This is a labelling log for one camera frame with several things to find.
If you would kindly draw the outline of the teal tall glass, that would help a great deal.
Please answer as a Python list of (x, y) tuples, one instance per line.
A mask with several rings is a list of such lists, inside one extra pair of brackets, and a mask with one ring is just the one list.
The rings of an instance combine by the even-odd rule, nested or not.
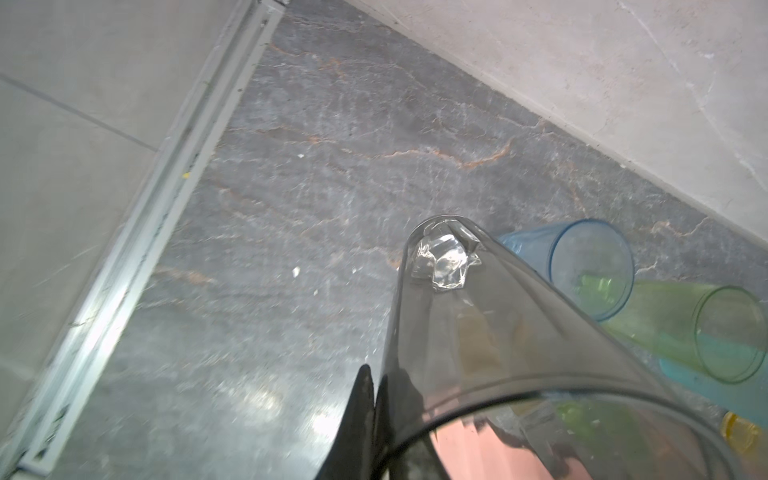
[(701, 335), (700, 346), (706, 354), (724, 365), (743, 366), (752, 373), (743, 382), (730, 384), (708, 376), (674, 360), (661, 359), (664, 375), (716, 404), (733, 411), (762, 429), (767, 428), (767, 353), (744, 344), (734, 344)]

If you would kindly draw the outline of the dark grey tall glass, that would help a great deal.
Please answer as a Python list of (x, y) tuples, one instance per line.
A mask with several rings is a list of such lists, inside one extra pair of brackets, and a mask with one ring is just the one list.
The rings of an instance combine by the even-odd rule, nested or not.
[(376, 398), (372, 475), (451, 479), (429, 434), (486, 418), (589, 479), (741, 479), (720, 435), (661, 378), (474, 222), (410, 235)]

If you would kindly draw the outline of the yellow short glass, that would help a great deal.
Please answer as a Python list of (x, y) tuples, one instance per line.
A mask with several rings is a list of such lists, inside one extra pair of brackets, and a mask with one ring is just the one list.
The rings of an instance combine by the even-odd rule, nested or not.
[(750, 479), (767, 478), (767, 434), (757, 425), (733, 412), (727, 412), (720, 433), (736, 452)]

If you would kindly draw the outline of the pink plastic tray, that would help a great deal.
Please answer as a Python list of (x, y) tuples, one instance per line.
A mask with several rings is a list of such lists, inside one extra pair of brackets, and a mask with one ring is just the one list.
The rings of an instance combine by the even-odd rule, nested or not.
[(591, 474), (565, 445), (553, 447), (546, 464), (524, 439), (486, 418), (465, 417), (429, 434), (437, 457), (451, 479), (589, 479)]

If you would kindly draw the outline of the blue tall glass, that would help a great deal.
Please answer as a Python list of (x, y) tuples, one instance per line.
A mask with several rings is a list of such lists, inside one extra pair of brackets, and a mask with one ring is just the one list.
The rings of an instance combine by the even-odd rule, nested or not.
[(630, 297), (633, 254), (624, 235), (606, 221), (551, 223), (497, 239), (598, 322), (617, 314)]

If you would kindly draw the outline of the green tall glass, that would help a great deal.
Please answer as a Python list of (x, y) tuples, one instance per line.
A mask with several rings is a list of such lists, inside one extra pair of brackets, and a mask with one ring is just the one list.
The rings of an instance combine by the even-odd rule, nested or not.
[(626, 305), (601, 326), (726, 384), (752, 377), (767, 355), (767, 315), (738, 286), (638, 281)]

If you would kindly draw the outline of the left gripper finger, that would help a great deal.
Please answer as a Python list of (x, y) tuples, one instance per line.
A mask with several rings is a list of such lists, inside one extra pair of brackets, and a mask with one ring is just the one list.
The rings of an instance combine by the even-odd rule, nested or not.
[(364, 364), (358, 370), (338, 431), (316, 480), (371, 478), (374, 419), (374, 381), (370, 366)]

